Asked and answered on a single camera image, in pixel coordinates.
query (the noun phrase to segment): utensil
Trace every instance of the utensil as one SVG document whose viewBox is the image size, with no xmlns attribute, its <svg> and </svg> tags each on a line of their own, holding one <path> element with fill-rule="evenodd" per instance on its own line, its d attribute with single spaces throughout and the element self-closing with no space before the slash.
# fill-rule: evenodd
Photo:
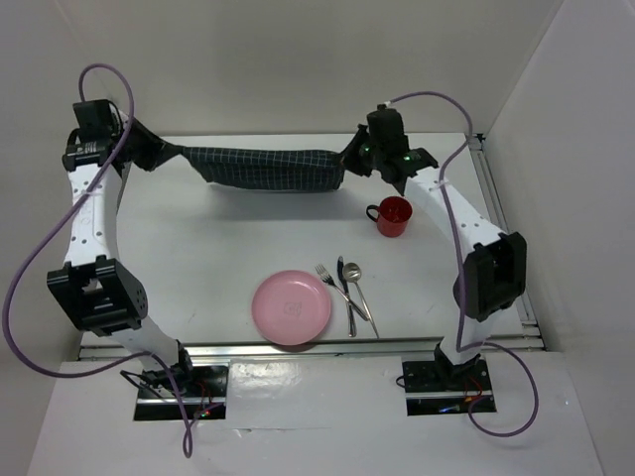
<svg viewBox="0 0 635 476">
<path fill-rule="evenodd" d="M 368 316 L 368 320 L 370 321 L 370 325 L 373 326 L 373 330 L 375 331 L 375 335 L 379 338 L 379 332 L 377 332 L 377 326 L 375 326 L 375 321 L 373 320 L 373 315 L 370 313 L 370 309 L 368 308 L 368 303 L 364 298 L 364 295 L 361 292 L 361 288 L 359 287 L 359 280 L 361 280 L 361 268 L 357 266 L 355 263 L 346 263 L 343 269 L 344 279 L 349 283 L 353 283 L 357 287 L 357 292 L 359 293 L 359 298 L 361 299 L 361 303 L 366 310 L 366 315 Z"/>
<path fill-rule="evenodd" d="M 344 269 L 344 259 L 340 256 L 337 259 L 337 278 L 341 283 L 344 292 L 350 298 L 350 293 L 348 292 L 348 281 L 344 279 L 343 274 Z M 350 302 L 346 303 L 346 312 L 348 313 L 348 337 L 355 337 L 357 335 L 357 326 L 355 325 L 355 316 L 353 315 L 353 306 L 350 305 Z"/>
<path fill-rule="evenodd" d="M 354 300 L 348 297 L 346 293 L 339 288 L 338 285 L 335 284 L 335 281 L 333 280 L 332 276 L 323 265 L 317 265 L 316 271 L 317 271 L 317 274 L 319 275 L 319 278 L 322 280 L 323 283 L 331 286 L 332 288 L 335 288 L 337 292 L 341 294 L 341 296 L 344 298 L 346 302 L 350 302 L 350 305 L 352 305 L 353 310 L 355 312 L 361 315 L 364 320 L 368 320 L 368 317 L 364 313 L 364 310 L 361 307 L 359 307 L 359 305 L 357 305 Z"/>
<path fill-rule="evenodd" d="M 413 207 L 410 202 L 401 196 L 389 196 L 377 205 L 366 207 L 366 216 L 377 223 L 379 232 L 389 238 L 395 238 L 406 231 L 408 220 L 413 216 Z"/>
<path fill-rule="evenodd" d="M 258 331 L 280 345 L 300 345 L 316 338 L 330 319 L 330 294 L 304 271 L 283 271 L 267 278 L 251 302 Z"/>
</svg>

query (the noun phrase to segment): white tabletop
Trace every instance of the white tabletop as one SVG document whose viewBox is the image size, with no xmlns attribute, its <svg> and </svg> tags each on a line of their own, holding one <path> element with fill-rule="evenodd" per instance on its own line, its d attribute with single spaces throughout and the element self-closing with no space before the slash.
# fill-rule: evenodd
<svg viewBox="0 0 635 476">
<path fill-rule="evenodd" d="M 115 370 L 58 380 L 29 476 L 601 476 L 563 356 L 521 355 L 541 407 L 526 433 L 507 439 L 478 432 L 466 415 L 406 416 L 399 358 L 234 363 L 227 419 L 198 425 L 190 460 L 182 422 L 132 420 L 136 391 Z M 531 412 L 529 384 L 509 356 L 486 358 L 498 413 L 476 418 L 509 431 Z"/>
<path fill-rule="evenodd" d="M 226 136 L 168 138 L 187 146 L 339 151 L 350 135 Z M 440 162 L 461 134 L 412 134 Z M 448 178 L 483 215 L 484 197 L 468 151 Z M 150 315 L 183 343 L 262 342 L 251 320 L 258 285 L 282 270 L 313 272 L 323 263 L 335 276 L 339 255 L 360 265 L 360 286 L 382 338 L 443 337 L 457 318 L 451 295 L 456 278 L 452 246 L 415 209 L 406 233 L 381 236 L 365 215 L 368 204 L 397 192 L 377 175 L 347 173 L 340 190 L 276 193 L 207 184 L 181 157 L 151 174 L 133 168 L 118 217 L 122 263 L 143 283 Z M 347 340 L 343 300 L 331 290 L 330 323 L 321 340 Z M 359 338 L 374 336 L 358 320 Z M 496 335 L 522 333 L 515 306 Z M 110 343 L 85 334 L 83 345 Z"/>
</svg>

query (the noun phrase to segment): mug handle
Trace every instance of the mug handle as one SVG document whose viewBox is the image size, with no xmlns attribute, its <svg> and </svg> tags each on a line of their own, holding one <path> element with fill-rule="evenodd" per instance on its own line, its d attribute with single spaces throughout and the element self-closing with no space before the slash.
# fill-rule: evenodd
<svg viewBox="0 0 635 476">
<path fill-rule="evenodd" d="M 377 216 L 373 216 L 370 214 L 370 210 L 374 210 L 377 212 Z M 377 223 L 377 219 L 379 218 L 379 207 L 377 205 L 368 205 L 366 207 L 366 216 Z"/>
</svg>

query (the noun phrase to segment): spoon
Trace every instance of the spoon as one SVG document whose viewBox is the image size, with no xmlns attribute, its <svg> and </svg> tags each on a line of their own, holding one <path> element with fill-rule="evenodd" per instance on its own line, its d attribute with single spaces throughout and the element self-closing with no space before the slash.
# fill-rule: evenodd
<svg viewBox="0 0 635 476">
<path fill-rule="evenodd" d="M 375 331 L 375 335 L 379 338 L 379 332 L 377 332 L 377 327 L 375 326 L 375 321 L 373 320 L 373 316 L 370 313 L 370 309 L 368 308 L 368 304 L 366 303 L 366 299 L 361 292 L 361 288 L 359 287 L 359 280 L 361 280 L 361 268 L 357 266 L 355 263 L 346 263 L 344 265 L 344 269 L 342 270 L 344 274 L 344 279 L 355 285 L 357 287 L 357 292 L 359 293 L 359 298 L 361 299 L 361 303 L 364 306 L 364 310 L 366 311 L 366 315 L 368 316 L 368 320 L 370 321 L 370 325 L 373 326 L 373 330 Z"/>
</svg>

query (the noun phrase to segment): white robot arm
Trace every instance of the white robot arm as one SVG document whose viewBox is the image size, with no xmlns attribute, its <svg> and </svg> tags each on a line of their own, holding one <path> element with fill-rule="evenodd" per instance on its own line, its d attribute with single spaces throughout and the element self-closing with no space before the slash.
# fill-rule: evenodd
<svg viewBox="0 0 635 476">
<path fill-rule="evenodd" d="M 387 104 L 380 104 L 366 118 L 368 125 L 358 126 L 341 154 L 341 163 L 360 176 L 379 171 L 384 181 L 419 205 L 453 241 L 438 162 L 425 149 L 410 149 L 401 115 Z M 435 351 L 440 373 L 452 379 L 475 364 L 480 344 L 491 335 L 502 310 L 524 292 L 527 243 L 519 233 L 508 235 L 487 221 L 449 183 L 444 183 L 444 189 L 457 224 L 466 280 L 462 332 L 459 319 L 449 316 L 452 332 Z M 455 283 L 457 302 L 459 293 Z"/>
<path fill-rule="evenodd" d="M 105 166 L 116 143 L 113 132 L 123 124 L 114 120 L 117 116 L 106 100 L 77 103 L 73 109 L 79 128 L 68 138 L 63 156 L 73 203 L 87 193 L 101 167 L 108 170 L 75 215 L 63 267 L 48 273 L 48 287 L 77 329 L 108 336 L 131 353 L 156 355 L 184 384 L 191 359 L 179 341 L 162 332 L 148 315 L 143 285 L 121 264 L 117 247 L 117 208 L 125 169 L 133 162 L 151 169 L 174 151 L 166 151 L 166 144 L 135 120 L 128 147 L 116 162 Z M 140 360 L 149 384 L 170 387 L 154 358 Z"/>
<path fill-rule="evenodd" d="M 501 241 L 501 235 L 505 236 L 503 230 L 481 216 L 447 180 L 444 186 L 452 204 L 464 257 L 472 253 L 475 247 L 487 247 Z M 439 169 L 428 167 L 419 171 L 416 177 L 409 178 L 406 181 L 405 196 L 432 218 L 450 242 L 453 240 L 439 183 Z M 483 321 L 474 318 L 466 319 L 462 331 L 462 344 L 484 342 L 492 334 L 492 329 L 502 312 L 503 310 L 496 310 Z M 478 355 L 480 347 L 457 352 L 458 319 L 452 318 L 448 321 L 452 322 L 452 327 L 449 336 L 441 342 L 441 351 L 453 365 L 465 364 Z"/>
</svg>

